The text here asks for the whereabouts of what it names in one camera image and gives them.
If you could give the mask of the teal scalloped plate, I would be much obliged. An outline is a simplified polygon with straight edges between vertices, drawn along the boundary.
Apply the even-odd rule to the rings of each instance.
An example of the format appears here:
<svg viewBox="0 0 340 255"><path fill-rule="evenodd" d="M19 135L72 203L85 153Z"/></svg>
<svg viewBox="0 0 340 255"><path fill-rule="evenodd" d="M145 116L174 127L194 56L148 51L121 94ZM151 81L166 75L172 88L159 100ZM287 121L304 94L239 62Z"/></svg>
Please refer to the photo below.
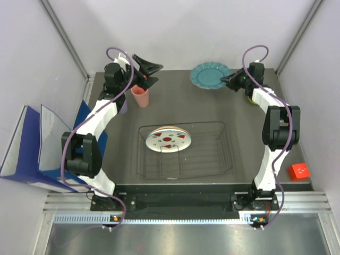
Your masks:
<svg viewBox="0 0 340 255"><path fill-rule="evenodd" d="M205 62L191 71L190 80L201 89L217 90L225 86L220 79L230 74L230 69L220 62Z"/></svg>

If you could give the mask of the pink plastic cup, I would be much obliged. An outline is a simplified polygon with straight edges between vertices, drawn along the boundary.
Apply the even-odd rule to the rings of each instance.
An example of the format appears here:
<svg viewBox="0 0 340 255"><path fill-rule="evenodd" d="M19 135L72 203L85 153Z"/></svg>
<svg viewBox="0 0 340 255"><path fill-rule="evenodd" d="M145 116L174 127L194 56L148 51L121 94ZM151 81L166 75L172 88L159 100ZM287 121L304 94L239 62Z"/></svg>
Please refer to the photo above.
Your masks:
<svg viewBox="0 0 340 255"><path fill-rule="evenodd" d="M144 90L137 85L131 88L131 93L133 94L137 104L141 108L145 108L149 105L149 93L148 90Z"/></svg>

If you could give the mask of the yellow-green plastic bowl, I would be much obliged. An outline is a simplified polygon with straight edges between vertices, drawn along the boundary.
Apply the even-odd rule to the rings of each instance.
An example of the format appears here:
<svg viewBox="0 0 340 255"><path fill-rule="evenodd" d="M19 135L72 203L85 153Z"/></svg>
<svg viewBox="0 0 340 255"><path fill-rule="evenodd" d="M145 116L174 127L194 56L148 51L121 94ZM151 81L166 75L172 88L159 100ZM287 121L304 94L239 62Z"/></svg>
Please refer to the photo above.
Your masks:
<svg viewBox="0 0 340 255"><path fill-rule="evenodd" d="M256 105L257 103L255 103L250 97L247 97L247 99L248 99L248 101L250 102L250 103L252 103L253 105Z"/></svg>

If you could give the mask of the purple plastic cup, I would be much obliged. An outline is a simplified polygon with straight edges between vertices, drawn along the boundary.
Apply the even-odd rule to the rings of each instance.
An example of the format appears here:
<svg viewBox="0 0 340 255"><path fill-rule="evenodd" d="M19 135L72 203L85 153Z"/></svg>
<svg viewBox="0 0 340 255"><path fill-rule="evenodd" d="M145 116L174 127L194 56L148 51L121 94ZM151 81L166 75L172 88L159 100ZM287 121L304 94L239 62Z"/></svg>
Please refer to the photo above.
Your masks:
<svg viewBox="0 0 340 255"><path fill-rule="evenodd" d="M126 114L128 111L128 100L125 99L120 111L119 111L119 114L123 115L123 114Z"/></svg>

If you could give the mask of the white patterned plate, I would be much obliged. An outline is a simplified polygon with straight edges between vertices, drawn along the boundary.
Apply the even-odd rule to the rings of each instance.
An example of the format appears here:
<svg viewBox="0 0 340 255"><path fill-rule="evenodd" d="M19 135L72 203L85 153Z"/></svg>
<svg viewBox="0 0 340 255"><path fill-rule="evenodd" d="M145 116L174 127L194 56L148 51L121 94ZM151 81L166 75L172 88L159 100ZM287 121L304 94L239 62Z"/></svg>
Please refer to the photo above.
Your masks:
<svg viewBox="0 0 340 255"><path fill-rule="evenodd" d="M176 130L165 129L150 133L145 138L146 146L155 152L173 153L188 148L192 143L190 134Z"/></svg>

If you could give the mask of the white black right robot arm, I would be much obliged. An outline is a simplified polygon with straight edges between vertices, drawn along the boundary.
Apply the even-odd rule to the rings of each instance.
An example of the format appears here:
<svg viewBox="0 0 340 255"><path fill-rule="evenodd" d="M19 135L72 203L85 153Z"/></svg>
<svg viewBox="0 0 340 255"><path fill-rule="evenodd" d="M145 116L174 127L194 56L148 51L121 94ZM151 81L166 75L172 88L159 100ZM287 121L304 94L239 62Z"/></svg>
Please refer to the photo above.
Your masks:
<svg viewBox="0 0 340 255"><path fill-rule="evenodd" d="M300 108L288 105L272 88L264 85L264 72L262 63L252 62L247 69L239 69L220 79L235 92L244 89L245 95L265 113L262 128L265 152L244 202L254 210L262 209L274 199L282 162L300 138Z"/></svg>

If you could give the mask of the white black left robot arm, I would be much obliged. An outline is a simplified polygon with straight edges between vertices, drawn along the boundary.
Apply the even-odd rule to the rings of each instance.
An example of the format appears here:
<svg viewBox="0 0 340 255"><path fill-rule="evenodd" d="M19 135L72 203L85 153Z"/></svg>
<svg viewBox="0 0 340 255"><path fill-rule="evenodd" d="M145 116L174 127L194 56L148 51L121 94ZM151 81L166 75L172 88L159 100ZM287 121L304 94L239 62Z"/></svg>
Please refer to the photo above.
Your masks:
<svg viewBox="0 0 340 255"><path fill-rule="evenodd" d="M64 172L76 175L84 186L102 198L108 210L120 206L120 197L115 192L115 183L102 169L99 138L107 124L119 113L125 101L126 91L133 86L149 89L159 79L153 74L163 65L146 61L134 54L132 58L119 56L104 67L103 89L90 114L73 131L62 135L61 178L66 185Z"/></svg>

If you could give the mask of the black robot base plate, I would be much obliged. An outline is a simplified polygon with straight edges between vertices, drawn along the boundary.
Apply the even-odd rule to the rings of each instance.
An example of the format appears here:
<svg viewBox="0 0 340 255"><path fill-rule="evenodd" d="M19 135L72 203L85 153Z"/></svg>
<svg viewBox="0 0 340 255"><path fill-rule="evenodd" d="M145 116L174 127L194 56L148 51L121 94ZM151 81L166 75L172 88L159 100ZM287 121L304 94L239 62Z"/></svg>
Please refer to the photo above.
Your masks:
<svg viewBox="0 0 340 255"><path fill-rule="evenodd" d="M129 184L119 185L114 196L129 213L153 209L216 208L218 212L279 208L275 190L256 191L253 184Z"/></svg>

